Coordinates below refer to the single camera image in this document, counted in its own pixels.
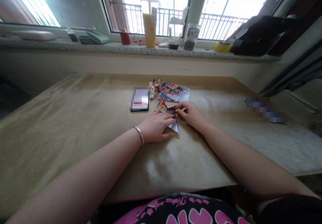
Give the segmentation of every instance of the glass jar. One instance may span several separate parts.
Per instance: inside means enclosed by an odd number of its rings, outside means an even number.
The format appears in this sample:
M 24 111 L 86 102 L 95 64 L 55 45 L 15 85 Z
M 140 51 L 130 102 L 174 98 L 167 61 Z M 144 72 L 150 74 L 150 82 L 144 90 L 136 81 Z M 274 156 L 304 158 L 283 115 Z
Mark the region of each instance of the glass jar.
M 184 47 L 185 50 L 192 51 L 197 42 L 197 38 L 199 36 L 201 25 L 198 24 L 189 24 L 187 34 L 184 39 Z

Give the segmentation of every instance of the wrist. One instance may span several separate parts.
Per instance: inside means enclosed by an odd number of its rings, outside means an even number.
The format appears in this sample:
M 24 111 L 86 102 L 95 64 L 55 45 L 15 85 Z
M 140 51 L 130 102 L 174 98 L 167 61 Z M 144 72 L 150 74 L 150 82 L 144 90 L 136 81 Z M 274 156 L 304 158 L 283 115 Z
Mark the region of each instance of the wrist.
M 206 137 L 209 133 L 213 133 L 214 131 L 217 131 L 219 128 L 216 127 L 215 125 L 207 122 L 206 124 L 204 124 L 202 126 L 202 128 L 200 129 L 200 133 Z
M 135 146 L 140 148 L 142 146 L 142 140 L 139 132 L 135 128 L 130 129 L 129 132 L 131 133 L 132 140 Z

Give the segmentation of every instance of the colorful paper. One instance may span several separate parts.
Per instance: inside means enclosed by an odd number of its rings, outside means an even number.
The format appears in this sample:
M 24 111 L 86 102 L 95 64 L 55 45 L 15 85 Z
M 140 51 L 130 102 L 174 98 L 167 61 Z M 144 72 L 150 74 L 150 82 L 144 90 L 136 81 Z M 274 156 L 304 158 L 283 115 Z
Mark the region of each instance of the colorful paper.
M 184 85 L 177 85 L 173 82 L 165 82 L 160 89 L 160 95 L 165 98 L 166 101 L 189 101 L 190 89 Z
M 155 98 L 155 93 L 157 91 L 159 91 L 161 86 L 161 80 L 159 79 L 158 83 L 155 82 L 155 79 L 153 79 L 153 82 L 150 81 L 149 82 L 149 92 L 150 92 L 150 100 L 151 102 L 154 100 Z
M 177 116 L 175 114 L 175 106 L 168 108 L 165 101 L 163 100 L 162 97 L 159 96 L 159 102 L 158 102 L 158 108 L 162 107 L 161 110 L 159 111 L 159 113 L 164 113 L 164 112 L 169 112 L 171 114 L 174 114 L 174 120 L 175 120 L 175 124 L 171 124 L 168 127 L 171 128 L 173 131 L 175 131 L 176 133 L 179 133 L 179 125 L 178 125 L 178 120 L 177 120 Z

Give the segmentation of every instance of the granite window sill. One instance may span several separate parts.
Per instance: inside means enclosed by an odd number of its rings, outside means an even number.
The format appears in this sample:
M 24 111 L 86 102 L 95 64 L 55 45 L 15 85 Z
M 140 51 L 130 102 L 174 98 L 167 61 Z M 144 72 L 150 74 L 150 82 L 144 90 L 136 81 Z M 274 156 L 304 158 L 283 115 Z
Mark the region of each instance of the granite window sill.
M 108 43 L 103 45 L 83 45 L 80 42 L 71 42 L 70 40 L 55 40 L 48 42 L 28 41 L 0 38 L 0 47 L 2 48 L 19 48 L 19 49 L 45 49 L 93 53 L 113 53 L 113 54 L 134 54 L 134 55 L 154 55 L 154 56 L 172 56 L 186 58 L 205 58 L 205 59 L 226 59 L 226 60 L 250 60 L 278 62 L 281 57 L 270 55 L 241 56 L 232 53 L 219 53 L 212 49 L 195 48 L 193 51 L 187 51 L 179 47 L 178 50 L 161 48 L 156 46 L 154 49 L 146 48 L 145 45 L 122 45 L 121 43 Z

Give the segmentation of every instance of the wall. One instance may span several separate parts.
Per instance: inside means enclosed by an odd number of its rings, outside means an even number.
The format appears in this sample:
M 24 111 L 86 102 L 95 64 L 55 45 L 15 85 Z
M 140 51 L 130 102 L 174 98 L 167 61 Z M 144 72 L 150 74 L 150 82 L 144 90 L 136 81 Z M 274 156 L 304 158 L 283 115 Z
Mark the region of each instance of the wall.
M 319 18 L 278 63 L 93 54 L 54 51 L 0 51 L 0 74 L 35 96 L 73 72 L 115 74 L 232 76 L 255 92 L 270 83 L 322 38 Z

